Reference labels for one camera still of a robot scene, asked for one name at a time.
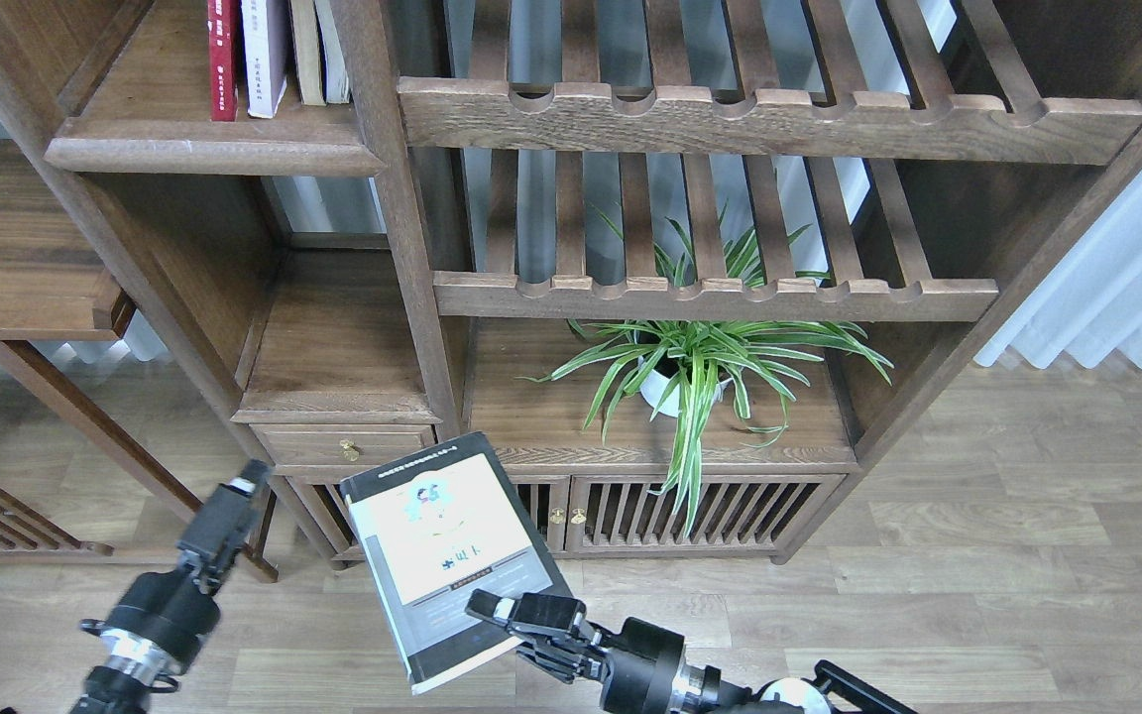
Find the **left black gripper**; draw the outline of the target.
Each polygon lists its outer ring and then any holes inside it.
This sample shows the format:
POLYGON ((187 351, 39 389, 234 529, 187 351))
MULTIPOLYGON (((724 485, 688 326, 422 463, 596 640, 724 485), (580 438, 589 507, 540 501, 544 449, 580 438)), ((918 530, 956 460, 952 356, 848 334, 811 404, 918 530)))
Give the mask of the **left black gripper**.
POLYGON ((104 620, 82 620, 108 659, 96 676, 168 677, 187 673, 219 621, 214 601, 262 512, 272 466, 251 460, 218 486, 178 539, 172 572, 142 573, 104 620))

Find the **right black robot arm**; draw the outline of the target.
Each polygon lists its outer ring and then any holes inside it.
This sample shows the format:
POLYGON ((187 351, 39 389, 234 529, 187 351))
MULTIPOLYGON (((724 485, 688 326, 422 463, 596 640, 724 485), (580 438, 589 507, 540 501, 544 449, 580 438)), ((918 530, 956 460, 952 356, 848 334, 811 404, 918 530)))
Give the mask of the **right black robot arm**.
POLYGON ((852 713, 910 711, 828 660, 817 661, 813 677, 780 677, 757 691, 734 685, 711 665, 687 664, 678 633, 636 618, 613 633, 586 619, 577 597, 476 589, 466 611, 521 639, 521 658, 558 681, 600 682, 600 708, 608 713, 835 713, 834 697, 852 713))

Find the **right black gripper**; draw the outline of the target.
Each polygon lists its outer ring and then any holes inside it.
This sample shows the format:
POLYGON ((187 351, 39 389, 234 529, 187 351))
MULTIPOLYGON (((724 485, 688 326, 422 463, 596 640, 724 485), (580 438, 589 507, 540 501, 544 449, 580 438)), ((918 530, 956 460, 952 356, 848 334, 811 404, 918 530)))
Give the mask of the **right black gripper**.
POLYGON ((671 629, 629 618, 612 633, 586 619, 584 601, 539 593, 502 597, 476 589, 464 611, 516 628, 517 653, 549 676, 600 682, 600 708, 608 713, 675 713, 683 705, 684 637, 671 629))

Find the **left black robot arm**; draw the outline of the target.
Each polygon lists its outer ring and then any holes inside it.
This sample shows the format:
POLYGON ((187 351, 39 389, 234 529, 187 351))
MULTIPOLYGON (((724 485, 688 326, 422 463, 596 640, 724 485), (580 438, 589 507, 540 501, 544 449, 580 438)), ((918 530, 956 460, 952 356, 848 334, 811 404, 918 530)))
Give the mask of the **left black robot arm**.
POLYGON ((178 691, 219 621, 216 595, 254 531, 272 467, 251 460, 218 486, 180 535, 171 572, 140 573, 103 620, 78 627, 108 647, 73 713, 146 713, 154 693, 178 691))

